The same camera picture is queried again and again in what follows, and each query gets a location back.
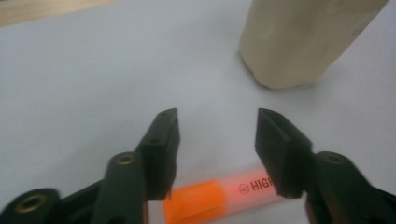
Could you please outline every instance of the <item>orange cap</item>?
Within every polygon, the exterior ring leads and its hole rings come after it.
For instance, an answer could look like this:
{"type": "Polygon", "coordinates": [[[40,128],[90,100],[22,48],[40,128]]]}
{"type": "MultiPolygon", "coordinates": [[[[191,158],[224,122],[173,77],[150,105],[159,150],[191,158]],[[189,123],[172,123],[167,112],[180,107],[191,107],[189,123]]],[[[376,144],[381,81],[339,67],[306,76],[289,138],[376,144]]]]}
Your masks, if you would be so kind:
{"type": "Polygon", "coordinates": [[[167,224],[200,223],[226,214],[226,197],[216,180],[175,189],[163,200],[167,224]]]}

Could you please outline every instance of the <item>wooden floor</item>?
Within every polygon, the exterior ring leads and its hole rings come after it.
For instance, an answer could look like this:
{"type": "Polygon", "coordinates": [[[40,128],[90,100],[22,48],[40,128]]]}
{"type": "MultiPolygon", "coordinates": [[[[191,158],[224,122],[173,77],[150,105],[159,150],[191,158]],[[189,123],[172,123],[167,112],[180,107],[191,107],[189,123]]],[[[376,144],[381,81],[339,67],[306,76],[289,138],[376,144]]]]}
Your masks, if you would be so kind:
{"type": "Polygon", "coordinates": [[[0,26],[34,21],[116,0],[0,0],[0,26]]]}

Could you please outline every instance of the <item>beige cup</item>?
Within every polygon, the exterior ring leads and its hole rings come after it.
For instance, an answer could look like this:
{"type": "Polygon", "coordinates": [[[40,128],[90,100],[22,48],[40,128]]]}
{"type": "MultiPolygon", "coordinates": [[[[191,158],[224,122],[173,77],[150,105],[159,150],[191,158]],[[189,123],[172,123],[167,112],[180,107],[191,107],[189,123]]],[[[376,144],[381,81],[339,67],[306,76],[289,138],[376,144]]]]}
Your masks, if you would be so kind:
{"type": "Polygon", "coordinates": [[[388,0],[253,0],[239,52],[271,89],[320,77],[388,0]]]}

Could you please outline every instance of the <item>tabletop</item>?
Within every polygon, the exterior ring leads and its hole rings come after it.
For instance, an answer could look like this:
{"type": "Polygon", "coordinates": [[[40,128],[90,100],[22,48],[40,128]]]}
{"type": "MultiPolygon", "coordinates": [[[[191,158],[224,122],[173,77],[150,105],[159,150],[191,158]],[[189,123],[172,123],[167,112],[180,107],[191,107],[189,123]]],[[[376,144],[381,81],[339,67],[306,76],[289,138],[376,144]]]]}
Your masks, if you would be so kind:
{"type": "MultiPolygon", "coordinates": [[[[174,187],[261,166],[258,108],[349,157],[396,194],[396,1],[316,82],[273,91],[238,54],[249,1],[125,1],[0,27],[0,209],[30,189],[67,196],[134,150],[155,115],[177,108],[174,187]]],[[[161,202],[151,223],[164,223],[161,202]]],[[[307,223],[304,199],[209,223],[307,223]]]]}

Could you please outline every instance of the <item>orange tube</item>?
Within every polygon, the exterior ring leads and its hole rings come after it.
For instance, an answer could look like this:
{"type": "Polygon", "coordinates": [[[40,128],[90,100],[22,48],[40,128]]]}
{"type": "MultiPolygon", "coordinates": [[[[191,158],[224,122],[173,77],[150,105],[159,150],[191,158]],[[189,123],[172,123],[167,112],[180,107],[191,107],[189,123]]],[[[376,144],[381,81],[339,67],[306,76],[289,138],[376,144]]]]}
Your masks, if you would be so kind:
{"type": "Polygon", "coordinates": [[[279,199],[265,169],[172,190],[163,200],[167,224],[201,223],[279,199]]]}

